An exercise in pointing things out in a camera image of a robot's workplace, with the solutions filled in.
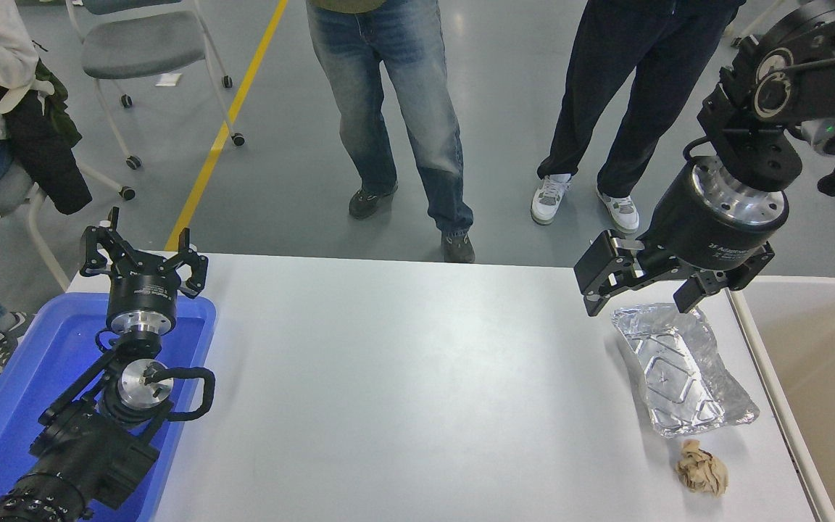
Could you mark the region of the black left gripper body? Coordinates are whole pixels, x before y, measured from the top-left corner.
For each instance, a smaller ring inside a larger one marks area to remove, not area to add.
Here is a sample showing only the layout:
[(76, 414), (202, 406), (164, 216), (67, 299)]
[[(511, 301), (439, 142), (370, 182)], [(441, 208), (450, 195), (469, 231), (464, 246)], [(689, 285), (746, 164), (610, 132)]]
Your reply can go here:
[(169, 259), (149, 252), (115, 252), (106, 323), (175, 324), (181, 285), (176, 270)]

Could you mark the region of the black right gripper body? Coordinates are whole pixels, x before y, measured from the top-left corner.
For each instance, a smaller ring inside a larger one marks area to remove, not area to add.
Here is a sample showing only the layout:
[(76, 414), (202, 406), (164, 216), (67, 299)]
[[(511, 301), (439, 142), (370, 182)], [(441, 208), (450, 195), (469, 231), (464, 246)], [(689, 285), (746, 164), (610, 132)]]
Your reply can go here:
[(768, 241), (787, 218), (784, 192), (747, 187), (721, 163), (689, 163), (640, 235), (637, 260), (643, 270), (721, 272), (730, 289), (743, 289), (774, 258)]

